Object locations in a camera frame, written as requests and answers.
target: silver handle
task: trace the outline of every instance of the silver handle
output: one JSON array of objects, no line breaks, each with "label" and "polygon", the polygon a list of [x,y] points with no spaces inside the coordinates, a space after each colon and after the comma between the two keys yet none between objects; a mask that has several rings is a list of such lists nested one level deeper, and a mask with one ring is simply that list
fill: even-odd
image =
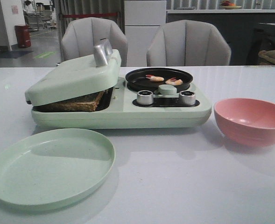
[{"label": "silver handle", "polygon": [[108,59],[106,57],[105,48],[103,44],[98,44],[94,46],[94,58],[96,62],[96,67],[108,65]]},{"label": "silver handle", "polygon": [[94,58],[97,67],[108,65],[108,58],[113,53],[113,49],[108,39],[101,39],[94,46]]}]

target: non-stick pan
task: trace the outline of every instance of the non-stick pan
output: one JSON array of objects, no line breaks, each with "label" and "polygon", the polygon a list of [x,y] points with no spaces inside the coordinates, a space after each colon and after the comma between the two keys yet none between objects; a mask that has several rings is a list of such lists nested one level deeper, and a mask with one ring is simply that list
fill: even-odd
[{"label": "non-stick pan", "polygon": [[[164,78],[164,81],[151,82],[148,78],[146,78],[146,75],[160,76]],[[174,77],[183,81],[182,85],[175,86],[177,88],[177,92],[188,89],[193,80],[192,75],[188,72],[170,68],[144,68],[133,70],[126,74],[128,87],[135,91],[149,90],[154,92],[158,90],[159,85],[165,84],[166,80]]]}]

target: green plate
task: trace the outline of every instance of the green plate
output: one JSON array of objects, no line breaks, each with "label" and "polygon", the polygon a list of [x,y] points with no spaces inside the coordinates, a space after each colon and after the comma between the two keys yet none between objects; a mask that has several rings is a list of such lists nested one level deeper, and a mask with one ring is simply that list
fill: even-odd
[{"label": "green plate", "polygon": [[95,191],[115,159],[112,143],[86,129],[57,129],[25,138],[0,154],[0,200],[50,210]]}]

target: white table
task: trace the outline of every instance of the white table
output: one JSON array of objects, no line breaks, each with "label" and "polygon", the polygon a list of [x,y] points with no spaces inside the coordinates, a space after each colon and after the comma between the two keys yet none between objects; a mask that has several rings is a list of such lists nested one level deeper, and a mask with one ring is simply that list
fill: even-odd
[{"label": "white table", "polygon": [[[46,131],[24,91],[53,68],[0,68],[0,153]],[[137,68],[122,68],[125,75]],[[275,103],[275,67],[177,67],[214,104],[246,97]],[[0,203],[0,224],[275,224],[275,145],[249,148],[209,120],[195,128],[96,130],[116,148],[105,183],[75,205],[26,213]]]}]

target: mint green appliance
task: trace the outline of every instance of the mint green appliance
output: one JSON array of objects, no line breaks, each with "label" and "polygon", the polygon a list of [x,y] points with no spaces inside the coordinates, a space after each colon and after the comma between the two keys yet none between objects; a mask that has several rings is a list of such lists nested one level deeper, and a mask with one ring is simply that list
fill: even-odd
[{"label": "mint green appliance", "polygon": [[[205,95],[190,83],[188,91],[196,94],[197,106],[136,106],[137,91],[127,87],[125,74],[120,74],[120,54],[114,49],[108,64],[97,67],[94,55],[61,63],[25,92],[26,101],[34,107],[32,117],[39,126],[52,128],[166,128],[193,127],[207,121],[212,105]],[[41,112],[36,106],[111,89],[109,106],[94,112]],[[177,98],[179,93],[157,98]]]}]

